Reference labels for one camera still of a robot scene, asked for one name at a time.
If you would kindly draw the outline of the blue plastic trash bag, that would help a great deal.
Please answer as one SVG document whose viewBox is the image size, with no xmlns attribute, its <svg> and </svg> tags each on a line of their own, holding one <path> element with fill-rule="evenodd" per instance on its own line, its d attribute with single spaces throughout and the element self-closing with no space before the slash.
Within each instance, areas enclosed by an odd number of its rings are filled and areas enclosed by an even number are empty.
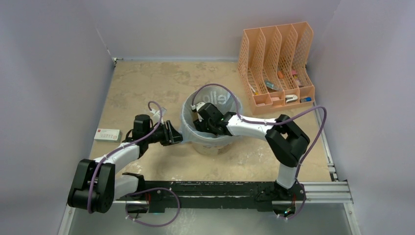
<svg viewBox="0 0 415 235">
<path fill-rule="evenodd" d="M 217 85 L 217 84 L 212 83 L 212 84 L 207 84 L 204 86 L 209 86 L 209 85 Z M 232 93 L 228 88 L 225 87 L 225 89 L 228 92 Z M 203 120 L 207 118 L 212 118 L 212 122 L 213 122 L 212 130 L 214 131 L 214 133 L 211 133 L 211 134 L 214 134 L 216 136 L 230 136 L 229 135 L 230 132 L 225 129 L 225 122 L 227 122 L 230 119 L 231 115 L 235 115 L 236 112 L 228 111 L 225 114 L 223 114 L 212 103 L 206 103 L 201 108 L 201 110 L 198 113 L 194 113 L 193 116 L 194 116 L 194 120 L 196 119 Z"/>
</svg>

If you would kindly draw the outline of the beige paper trash bin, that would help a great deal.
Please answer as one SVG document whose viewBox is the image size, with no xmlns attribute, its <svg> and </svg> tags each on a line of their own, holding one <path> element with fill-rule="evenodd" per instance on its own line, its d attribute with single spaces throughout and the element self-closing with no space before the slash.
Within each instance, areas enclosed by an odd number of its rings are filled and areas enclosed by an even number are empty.
<svg viewBox="0 0 415 235">
<path fill-rule="evenodd" d="M 181 126 L 179 132 L 183 143 L 190 143 L 203 155 L 217 156 L 227 152 L 238 137 L 216 136 L 196 130 L 193 124 L 194 113 L 191 104 L 199 102 L 212 103 L 221 113 L 228 111 L 243 113 L 243 104 L 234 93 L 228 92 L 222 85 L 204 86 L 200 91 L 193 92 L 183 103 L 180 111 Z"/>
</svg>

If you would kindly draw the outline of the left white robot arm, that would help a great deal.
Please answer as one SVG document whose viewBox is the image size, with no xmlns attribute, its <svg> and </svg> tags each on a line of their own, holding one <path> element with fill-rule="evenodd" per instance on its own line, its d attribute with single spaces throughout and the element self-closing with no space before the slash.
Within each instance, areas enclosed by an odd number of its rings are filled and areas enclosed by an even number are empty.
<svg viewBox="0 0 415 235">
<path fill-rule="evenodd" d="M 133 128 L 125 140 L 110 153 L 90 160 L 82 159 L 69 190 L 67 204 L 89 213 L 106 213 L 114 200 L 129 195 L 140 200 L 146 194 L 144 176 L 137 173 L 116 174 L 129 163 L 138 160 L 150 144 L 170 146 L 181 143 L 183 136 L 170 121 L 154 123 L 149 115 L 135 116 Z"/>
</svg>

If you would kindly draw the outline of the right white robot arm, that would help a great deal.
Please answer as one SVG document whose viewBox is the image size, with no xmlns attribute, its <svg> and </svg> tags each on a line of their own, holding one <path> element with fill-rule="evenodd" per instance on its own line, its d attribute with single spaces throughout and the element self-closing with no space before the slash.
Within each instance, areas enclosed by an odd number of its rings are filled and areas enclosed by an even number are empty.
<svg viewBox="0 0 415 235">
<path fill-rule="evenodd" d="M 279 161 L 278 176 L 271 192 L 280 199 L 294 194 L 296 173 L 310 138 L 287 115 L 260 120 L 238 116 L 235 112 L 221 113 L 212 103 L 191 106 L 195 113 L 196 130 L 216 136 L 244 136 L 266 141 Z"/>
</svg>

